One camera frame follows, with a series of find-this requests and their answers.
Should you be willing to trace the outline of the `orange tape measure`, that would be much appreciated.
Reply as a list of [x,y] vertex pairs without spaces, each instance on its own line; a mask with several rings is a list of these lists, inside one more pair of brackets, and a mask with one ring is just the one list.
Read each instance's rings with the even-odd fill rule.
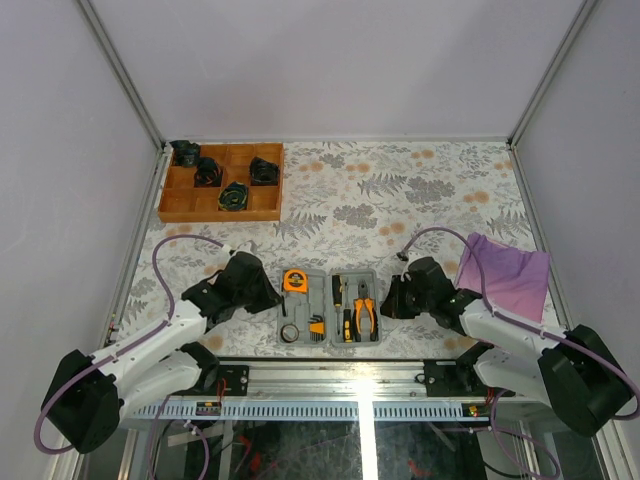
[[285,317],[291,309],[307,301],[308,277],[300,269],[289,269],[283,274],[282,280],[282,313]]

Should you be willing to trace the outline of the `orange black pliers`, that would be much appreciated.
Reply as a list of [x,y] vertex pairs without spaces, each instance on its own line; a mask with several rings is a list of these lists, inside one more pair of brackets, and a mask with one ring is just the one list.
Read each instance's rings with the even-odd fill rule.
[[369,325],[369,340],[375,342],[379,339],[378,317],[375,310],[374,300],[369,295],[368,284],[365,280],[358,282],[358,295],[354,300],[353,326],[355,327],[354,339],[361,341],[362,332],[367,330],[362,328],[363,320],[366,319]]

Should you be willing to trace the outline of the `black electrical tape roll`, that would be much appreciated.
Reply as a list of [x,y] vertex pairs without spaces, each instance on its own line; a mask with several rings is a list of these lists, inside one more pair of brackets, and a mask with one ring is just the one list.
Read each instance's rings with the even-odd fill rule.
[[284,343],[294,343],[299,339],[299,329],[295,324],[283,325],[280,330],[280,338]]

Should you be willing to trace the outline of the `large black yellow screwdriver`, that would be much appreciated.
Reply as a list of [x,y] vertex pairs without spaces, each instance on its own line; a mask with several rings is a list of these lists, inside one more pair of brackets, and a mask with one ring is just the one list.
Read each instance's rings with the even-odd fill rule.
[[342,316],[342,336],[343,336],[343,341],[345,343],[351,343],[353,341],[353,335],[351,330],[351,320],[352,320],[351,310],[349,308],[345,308],[343,310],[343,316]]

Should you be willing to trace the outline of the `grey plastic tool case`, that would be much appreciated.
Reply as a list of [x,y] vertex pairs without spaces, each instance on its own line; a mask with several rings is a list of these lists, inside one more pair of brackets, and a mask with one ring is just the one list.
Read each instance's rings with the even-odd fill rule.
[[[282,295],[283,274],[289,269],[300,269],[307,274],[308,277],[308,296],[307,301],[299,306],[294,307],[285,317],[282,313],[282,304],[277,309],[277,338],[278,341],[285,345],[306,346],[306,347],[324,347],[333,345],[337,347],[366,347],[374,346],[381,343],[382,328],[379,314],[378,295],[378,279],[372,269],[334,269],[329,273],[317,269],[302,268],[286,268],[280,273],[280,287]],[[343,282],[343,305],[336,308],[332,301],[331,277],[333,274],[339,274]],[[362,332],[360,342],[354,339],[355,327],[353,326],[354,300],[358,295],[358,282],[365,280],[368,284],[369,295],[374,300],[375,310],[378,317],[379,339],[375,342],[369,340],[369,325],[366,319],[363,320],[362,328],[367,332]],[[342,316],[343,310],[349,308],[352,313],[351,330],[353,341],[345,343],[342,336]],[[322,342],[312,342],[309,337],[308,322],[313,315],[322,315],[325,320],[326,336]],[[299,339],[294,343],[284,343],[280,338],[280,330],[283,325],[295,324],[300,332]]]

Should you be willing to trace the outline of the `small black yellow screwdriver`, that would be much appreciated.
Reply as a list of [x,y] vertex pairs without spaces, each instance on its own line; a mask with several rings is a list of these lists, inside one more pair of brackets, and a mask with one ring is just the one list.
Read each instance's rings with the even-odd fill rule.
[[333,274],[331,277],[332,301],[336,308],[343,305],[343,282],[339,274]]

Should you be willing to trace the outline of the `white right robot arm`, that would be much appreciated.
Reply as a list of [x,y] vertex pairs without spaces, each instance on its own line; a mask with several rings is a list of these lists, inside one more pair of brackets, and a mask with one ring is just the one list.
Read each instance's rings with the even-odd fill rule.
[[447,372],[446,394],[505,389],[549,407],[569,429],[594,436],[633,398],[622,369],[600,336],[579,325],[551,328],[490,310],[485,297],[457,288],[432,257],[399,256],[380,312],[393,319],[427,314],[445,329],[475,340]]

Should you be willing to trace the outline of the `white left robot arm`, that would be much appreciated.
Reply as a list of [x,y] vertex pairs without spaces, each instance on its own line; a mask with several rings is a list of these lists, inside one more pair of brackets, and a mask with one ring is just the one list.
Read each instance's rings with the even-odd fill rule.
[[36,424],[50,422],[69,449],[90,453],[142,407],[175,393],[212,392],[219,361],[201,338],[239,309],[255,314],[281,302],[262,262],[235,251],[224,269],[184,291],[168,318],[89,355],[64,356]]

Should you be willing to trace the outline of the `black blue tape roll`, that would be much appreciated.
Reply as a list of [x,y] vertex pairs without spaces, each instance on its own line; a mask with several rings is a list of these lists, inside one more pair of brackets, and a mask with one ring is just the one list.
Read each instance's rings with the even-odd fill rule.
[[234,181],[227,185],[218,197],[218,208],[221,211],[243,211],[248,205],[249,188],[246,184]]

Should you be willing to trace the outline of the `purple princess print bag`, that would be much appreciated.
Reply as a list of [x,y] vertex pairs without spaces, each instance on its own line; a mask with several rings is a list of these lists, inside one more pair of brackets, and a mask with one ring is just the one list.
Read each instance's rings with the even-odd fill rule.
[[467,242],[472,249],[463,251],[456,287],[481,293],[480,269],[483,267],[490,303],[536,323],[543,320],[550,275],[549,254],[524,251],[500,244],[485,235],[472,233]]

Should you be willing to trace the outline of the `orange wooden compartment tray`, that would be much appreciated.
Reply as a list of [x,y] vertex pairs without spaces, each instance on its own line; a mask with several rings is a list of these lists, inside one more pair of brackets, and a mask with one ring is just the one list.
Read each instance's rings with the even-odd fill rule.
[[164,223],[262,222],[281,216],[281,143],[167,145],[158,216]]

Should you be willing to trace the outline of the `black tape roll right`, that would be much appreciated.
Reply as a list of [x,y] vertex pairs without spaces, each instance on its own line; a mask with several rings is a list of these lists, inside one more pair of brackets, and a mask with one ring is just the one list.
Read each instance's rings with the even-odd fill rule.
[[279,184],[280,169],[276,163],[254,157],[249,165],[252,186],[277,186]]

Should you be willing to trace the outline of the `black tape roll top-left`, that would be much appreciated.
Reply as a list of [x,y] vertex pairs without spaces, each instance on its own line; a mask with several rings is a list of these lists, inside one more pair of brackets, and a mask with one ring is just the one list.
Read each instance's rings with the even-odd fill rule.
[[173,164],[175,166],[195,167],[200,158],[200,145],[188,140],[174,140],[170,142],[173,149]]

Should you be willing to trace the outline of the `aluminium front rail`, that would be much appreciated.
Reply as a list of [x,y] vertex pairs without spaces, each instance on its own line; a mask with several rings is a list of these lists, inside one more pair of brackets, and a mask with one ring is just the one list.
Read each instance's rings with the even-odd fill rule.
[[442,373],[428,375],[426,367],[444,368],[451,361],[232,358],[224,365],[249,367],[247,399],[273,401],[392,401],[425,399],[432,386],[442,389]]

